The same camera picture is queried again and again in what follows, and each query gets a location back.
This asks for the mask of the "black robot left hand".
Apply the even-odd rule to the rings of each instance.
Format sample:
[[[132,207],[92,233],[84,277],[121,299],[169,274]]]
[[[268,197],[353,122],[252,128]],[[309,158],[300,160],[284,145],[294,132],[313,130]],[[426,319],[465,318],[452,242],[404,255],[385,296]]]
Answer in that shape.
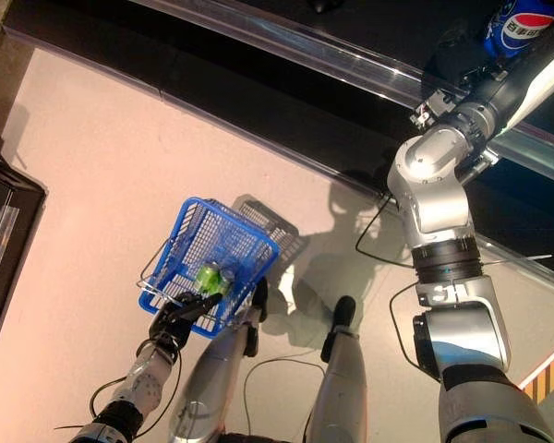
[[[174,364],[187,344],[192,326],[207,315],[223,299],[221,293],[203,297],[183,292],[166,301],[149,328],[149,341]]]

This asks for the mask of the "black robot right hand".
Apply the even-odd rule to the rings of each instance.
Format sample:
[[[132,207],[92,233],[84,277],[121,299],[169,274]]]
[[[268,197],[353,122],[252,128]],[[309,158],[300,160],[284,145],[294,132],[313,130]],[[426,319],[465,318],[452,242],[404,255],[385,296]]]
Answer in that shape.
[[[524,37],[521,52],[488,54],[466,21],[455,21],[440,37],[427,72],[459,83],[468,95],[457,101],[436,90],[415,111],[415,123],[428,127],[451,113],[472,108],[472,121],[488,114],[487,138],[516,126],[554,92],[554,22]]]

